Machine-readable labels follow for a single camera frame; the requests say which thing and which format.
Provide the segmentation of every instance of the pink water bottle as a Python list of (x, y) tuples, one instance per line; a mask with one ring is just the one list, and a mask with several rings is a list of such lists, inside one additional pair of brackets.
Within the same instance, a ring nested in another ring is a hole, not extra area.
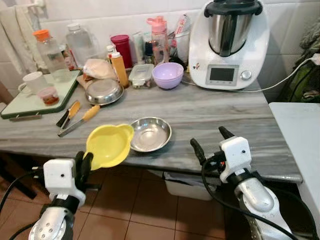
[(129, 36), (116, 35), (111, 37), (111, 41), (115, 44), (116, 51), (123, 57), (124, 67), (132, 68), (132, 59), (130, 53)]
[(155, 64), (169, 62), (167, 21), (163, 16), (157, 16), (148, 18), (146, 22), (152, 26), (152, 50)]

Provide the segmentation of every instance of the white power cord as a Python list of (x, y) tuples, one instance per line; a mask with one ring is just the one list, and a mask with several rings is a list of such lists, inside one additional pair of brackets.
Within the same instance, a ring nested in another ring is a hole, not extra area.
[[(320, 53), (315, 53), (315, 54), (313, 54), (312, 57), (307, 58), (306, 60), (304, 60), (302, 63), (299, 64), (299, 66), (289, 76), (287, 76), (285, 79), (281, 80), (280, 82), (276, 83), (273, 86), (269, 86), (269, 87), (263, 88), (263, 89), (251, 90), (251, 91), (246, 91), (246, 90), (227, 90), (227, 91), (230, 91), (230, 92), (242, 92), (242, 93), (258, 93), (258, 92), (262, 92), (262, 91), (265, 91), (265, 90), (273, 89), (274, 87), (276, 87), (279, 84), (283, 83), (284, 81), (288, 80), (292, 75), (294, 75), (299, 70), (299, 68), (302, 65), (304, 65), (309, 60), (313, 61), (315, 65), (319, 66), (320, 65)], [(197, 86), (196, 84), (194, 84), (192, 82), (187, 82), (187, 81), (182, 81), (182, 82), (185, 83), (185, 84), (190, 84), (190, 85)]]

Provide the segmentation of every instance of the red container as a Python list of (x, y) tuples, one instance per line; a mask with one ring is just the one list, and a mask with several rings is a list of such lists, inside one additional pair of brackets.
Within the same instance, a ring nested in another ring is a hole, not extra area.
[(111, 41), (115, 44), (116, 51), (123, 57), (124, 67), (132, 68), (132, 59), (128, 35), (112, 36)]

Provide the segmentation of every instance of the yellow squeeze bottle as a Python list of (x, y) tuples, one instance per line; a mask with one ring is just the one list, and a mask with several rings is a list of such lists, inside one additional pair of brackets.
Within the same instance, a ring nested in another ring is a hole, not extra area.
[(119, 79), (120, 84), (124, 88), (129, 87), (129, 81), (126, 73), (124, 59), (120, 55), (120, 52), (116, 51), (111, 54), (111, 62), (112, 62), (112, 66), (115, 69), (115, 72)]

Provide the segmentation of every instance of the food processor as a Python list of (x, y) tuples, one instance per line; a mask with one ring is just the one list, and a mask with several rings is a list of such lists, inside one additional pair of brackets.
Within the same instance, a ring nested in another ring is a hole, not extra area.
[(192, 80), (207, 89), (249, 86), (264, 63), (269, 35), (267, 14), (260, 1), (209, 1), (190, 34)]

